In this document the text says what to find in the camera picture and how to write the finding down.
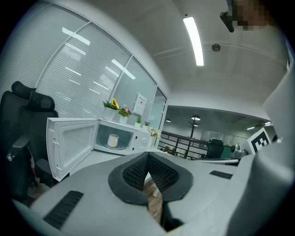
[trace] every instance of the microwave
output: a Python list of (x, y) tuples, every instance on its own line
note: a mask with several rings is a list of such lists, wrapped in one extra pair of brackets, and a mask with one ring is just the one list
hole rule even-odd
[(151, 133), (133, 125), (95, 118), (48, 118), (46, 144), (58, 181), (94, 150), (129, 155), (145, 152)]

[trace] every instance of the black metal railing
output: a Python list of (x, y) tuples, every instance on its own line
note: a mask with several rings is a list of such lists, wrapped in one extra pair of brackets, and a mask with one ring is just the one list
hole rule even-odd
[[(165, 147), (162, 146), (162, 144), (173, 146), (174, 149), (172, 151), (172, 155), (175, 156), (175, 154), (180, 154), (180, 155), (183, 155), (183, 158), (185, 158), (185, 159), (187, 157), (190, 157), (191, 159), (194, 159), (194, 157), (188, 155), (189, 152), (199, 154), (199, 155), (204, 155), (202, 153), (198, 153), (198, 152), (194, 152), (194, 151), (190, 150), (189, 149), (190, 147), (198, 148), (198, 149), (202, 149), (202, 150), (207, 150), (208, 142), (201, 141), (201, 140), (198, 140), (198, 139), (189, 138), (189, 137), (185, 137), (185, 136), (181, 136), (181, 135), (176, 135), (176, 134), (165, 132), (165, 131), (162, 131), (161, 138), (164, 139), (164, 140), (169, 140), (169, 141), (175, 142), (175, 145), (167, 143), (167, 142), (165, 142), (163, 140), (160, 140), (159, 145), (158, 145), (159, 147), (165, 149)], [(182, 147), (178, 146), (179, 144), (183, 144), (183, 145), (188, 146), (188, 147), (187, 148), (182, 148)], [(185, 154), (177, 152), (178, 148), (184, 150)]]

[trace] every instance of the microwave knob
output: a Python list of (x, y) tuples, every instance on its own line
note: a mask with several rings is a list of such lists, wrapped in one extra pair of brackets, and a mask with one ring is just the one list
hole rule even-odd
[(148, 140), (146, 138), (143, 138), (142, 143), (146, 144), (146, 143), (148, 143)]

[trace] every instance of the office chair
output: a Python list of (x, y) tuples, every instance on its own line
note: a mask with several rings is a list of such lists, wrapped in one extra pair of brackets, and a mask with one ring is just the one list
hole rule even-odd
[(23, 135), (18, 110), (28, 104), (30, 93), (35, 88), (29, 88), (16, 81), (12, 92), (6, 91), (0, 103), (0, 158), (7, 178), (7, 193), (11, 198), (23, 201), (27, 197), (30, 184), (35, 184), (35, 176), (31, 169), (31, 154), (28, 148), (20, 152), (18, 138)]
[(218, 139), (213, 139), (207, 147), (206, 159), (219, 159), (224, 150), (223, 142)]
[(19, 121), (22, 131), (28, 137), (28, 146), (35, 163), (35, 175), (40, 178), (40, 183), (49, 187), (56, 184), (52, 177), (46, 146), (47, 118), (58, 117), (54, 110), (54, 100), (46, 95), (31, 92), (29, 102), (19, 109)]

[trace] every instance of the white cup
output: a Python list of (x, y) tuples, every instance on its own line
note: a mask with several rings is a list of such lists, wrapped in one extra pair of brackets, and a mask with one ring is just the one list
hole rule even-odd
[(119, 136), (116, 134), (110, 134), (109, 139), (107, 140), (108, 146), (115, 148), (118, 145)]

